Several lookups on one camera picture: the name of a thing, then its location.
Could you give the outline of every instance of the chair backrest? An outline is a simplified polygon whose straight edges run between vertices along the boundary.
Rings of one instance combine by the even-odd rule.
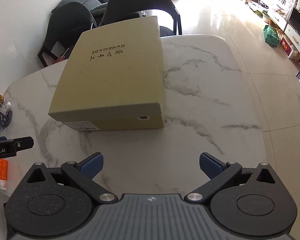
[[[79,2],[66,3],[51,15],[42,46],[51,51],[57,41],[68,45],[73,39],[71,36],[78,39],[82,32],[91,28],[91,24],[97,26],[90,11],[84,5]]]
[[[109,0],[101,22],[104,25],[114,23],[130,13],[152,9],[166,11],[176,20],[176,9],[171,0]]]

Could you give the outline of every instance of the green shopping bag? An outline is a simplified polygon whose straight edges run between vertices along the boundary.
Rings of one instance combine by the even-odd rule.
[[[276,47],[279,43],[279,37],[275,28],[266,25],[263,29],[263,36],[265,37],[266,43],[271,47]]]

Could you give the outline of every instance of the tiled floor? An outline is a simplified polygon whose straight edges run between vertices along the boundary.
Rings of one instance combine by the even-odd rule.
[[[298,217],[291,231],[300,240],[300,85],[298,68],[278,46],[264,42],[266,25],[239,0],[172,0],[183,34],[214,34],[226,39],[242,70],[262,127],[269,163],[292,194]],[[172,28],[169,14],[154,11]]]

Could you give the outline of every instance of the white marble tabletop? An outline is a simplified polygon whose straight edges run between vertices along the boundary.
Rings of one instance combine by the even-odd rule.
[[[162,38],[166,123],[163,129],[74,131],[48,116],[66,61],[11,84],[4,96],[13,119],[7,138],[32,136],[34,147],[9,158],[11,195],[34,162],[49,167],[101,152],[94,180],[117,194],[181,193],[209,179],[199,168],[208,152],[244,167],[266,161],[262,131],[242,73],[228,44],[213,35]]]

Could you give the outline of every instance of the box label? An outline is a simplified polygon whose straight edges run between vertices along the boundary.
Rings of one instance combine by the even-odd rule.
[[[64,122],[65,125],[69,126],[76,131],[97,131],[100,130],[93,123],[89,121],[78,121],[78,122]]]

